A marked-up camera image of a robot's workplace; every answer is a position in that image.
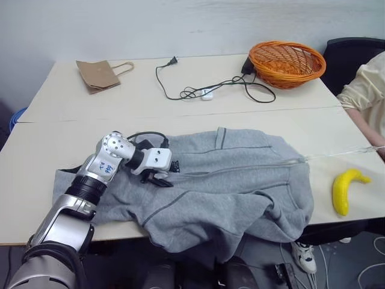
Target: black cable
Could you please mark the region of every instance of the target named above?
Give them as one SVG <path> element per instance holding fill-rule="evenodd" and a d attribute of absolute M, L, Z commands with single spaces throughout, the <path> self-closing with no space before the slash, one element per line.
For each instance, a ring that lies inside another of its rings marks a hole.
<path fill-rule="evenodd" d="M 180 101 L 180 100 L 184 100 L 184 99 L 201 98 L 202 96 L 208 95 L 209 93 L 213 92 L 214 90 L 220 89 L 222 86 L 225 86 L 225 85 L 243 85 L 245 87 L 245 91 L 246 91 L 247 96 L 249 98 L 251 98 L 252 100 L 254 100 L 255 102 L 258 102 L 260 104 L 269 104 L 269 103 L 275 101 L 275 99 L 277 98 L 276 94 L 270 88 L 268 88 L 267 86 L 265 86 L 263 84 L 255 82 L 256 75 L 254 76 L 254 79 L 252 82 L 248 82 L 244 79 L 244 77 L 245 77 L 244 74 L 242 76 L 234 76 L 232 79 L 228 79 L 228 80 L 225 80 L 225 81 L 219 82 L 217 84 L 213 84 L 213 85 L 208 85 L 206 87 L 200 87 L 198 89 L 196 89 L 194 87 L 185 87 L 185 89 L 183 89 L 179 93 L 179 98 L 171 98 L 168 96 L 166 89 L 163 86 L 163 83 L 159 79 L 158 69 L 164 68 L 164 67 L 167 67 L 167 66 L 170 66 L 172 64 L 177 63 L 176 59 L 175 60 L 174 59 L 175 59 L 175 57 L 173 59 L 171 59 L 171 61 L 169 61 L 166 65 L 158 66 L 155 68 L 156 79 L 158 80 L 159 84 L 161 85 L 165 97 L 171 101 Z M 248 86 L 252 86 L 252 85 L 264 88 L 273 96 L 273 99 L 270 101 L 260 101 L 256 98 L 254 98 L 250 94 L 250 92 L 248 91 L 248 88 L 247 88 Z"/>
<path fill-rule="evenodd" d="M 75 274 L 77 289 L 88 288 L 83 265 L 73 248 L 61 243 L 43 243 L 26 251 L 22 258 L 22 264 L 30 258 L 43 255 L 51 256 L 67 266 Z"/>
<path fill-rule="evenodd" d="M 10 278 L 11 278 L 11 270 L 12 270 L 12 246 L 9 246 L 8 248 L 8 271 L 7 271 L 7 277 L 5 277 L 5 281 L 4 281 L 4 285 L 3 285 L 3 289 L 6 289 L 6 287 L 8 286 L 9 282 L 10 282 Z"/>
<path fill-rule="evenodd" d="M 158 131 L 143 131 L 143 132 L 137 132 L 136 134 L 130 135 L 127 140 L 130 140 L 134 137 L 138 137 L 139 135 L 145 135 L 145 134 L 156 134 L 160 135 L 163 138 L 163 142 L 161 143 L 161 148 L 168 148 L 168 138 L 161 132 Z"/>

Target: white table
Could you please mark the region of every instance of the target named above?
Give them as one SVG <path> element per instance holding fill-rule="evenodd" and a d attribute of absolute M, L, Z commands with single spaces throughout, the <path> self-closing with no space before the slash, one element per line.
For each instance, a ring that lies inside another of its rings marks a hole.
<path fill-rule="evenodd" d="M 56 169 L 81 164 L 97 141 L 118 130 L 129 135 L 155 130 L 179 135 L 228 128 L 260 129 L 280 135 L 303 155 L 334 154 L 369 146 L 341 107 L 260 111 L 205 116 L 131 117 L 129 121 L 79 120 L 18 123 L 0 152 L 0 243 L 25 243 L 52 205 Z M 375 152 L 341 155 L 309 161 L 315 199 L 311 224 L 385 216 L 385 165 Z M 338 216 L 331 203 L 334 178 L 355 167 L 373 182 L 353 183 L 350 213 Z M 96 228 L 94 240 L 140 237 L 145 232 L 134 222 L 115 222 Z"/>
<path fill-rule="evenodd" d="M 159 70 L 159 77 L 168 95 L 176 98 L 187 86 L 204 87 L 241 75 L 246 57 L 225 55 L 181 58 L 177 64 Z M 214 91 L 214 99 L 208 102 L 201 99 L 170 101 L 165 98 L 155 78 L 155 67 L 169 60 L 134 60 L 135 69 L 120 77 L 121 85 L 94 95 L 88 94 L 74 61 L 56 63 L 19 121 L 126 120 L 130 117 L 211 115 L 340 105 L 320 79 L 291 90 L 272 88 L 277 100 L 270 104 L 253 102 L 241 85 Z M 116 65 L 125 61 L 110 63 Z M 250 90 L 258 99 L 271 99 L 263 90 Z"/>

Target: brown paper bag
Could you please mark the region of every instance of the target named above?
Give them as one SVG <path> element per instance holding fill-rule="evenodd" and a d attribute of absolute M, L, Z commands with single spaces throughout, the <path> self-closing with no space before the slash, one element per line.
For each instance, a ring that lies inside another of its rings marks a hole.
<path fill-rule="evenodd" d="M 119 85 L 120 81 L 118 76 L 134 69 L 134 64 L 132 62 L 125 62 L 121 65 L 111 67 L 105 60 L 96 63 L 76 61 L 76 65 L 79 68 L 80 74 L 90 94 L 101 92 Z M 130 68 L 115 75 L 113 69 L 123 65 L 128 65 Z"/>

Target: cream sleeve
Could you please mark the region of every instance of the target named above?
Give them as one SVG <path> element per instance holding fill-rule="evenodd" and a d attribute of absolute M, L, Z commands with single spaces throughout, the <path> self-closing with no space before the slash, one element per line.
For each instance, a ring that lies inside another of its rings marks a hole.
<path fill-rule="evenodd" d="M 385 98 L 385 52 L 363 64 L 337 96 L 344 108 L 365 110 Z"/>

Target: paper bag handle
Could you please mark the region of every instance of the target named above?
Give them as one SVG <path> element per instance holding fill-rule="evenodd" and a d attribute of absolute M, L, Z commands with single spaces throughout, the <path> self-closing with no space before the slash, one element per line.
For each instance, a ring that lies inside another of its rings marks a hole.
<path fill-rule="evenodd" d="M 118 68 L 118 67 L 123 66 L 123 65 L 130 65 L 130 68 L 129 68 L 129 69 L 126 69 L 126 70 L 124 70 L 124 71 L 122 71 L 122 72 L 120 72 L 120 73 L 117 74 L 116 76 L 120 76 L 120 75 L 122 75 L 122 74 L 124 74 L 124 73 L 126 73 L 126 72 L 129 72 L 129 71 L 131 71 L 132 69 L 135 68 L 135 65 L 134 65 L 132 62 L 130 62 L 130 61 L 127 61 L 127 62 L 124 62 L 124 63 L 122 63 L 122 64 L 113 66 L 113 67 L 111 67 L 111 68 L 112 68 L 112 69 L 115 69 L 115 68 Z"/>

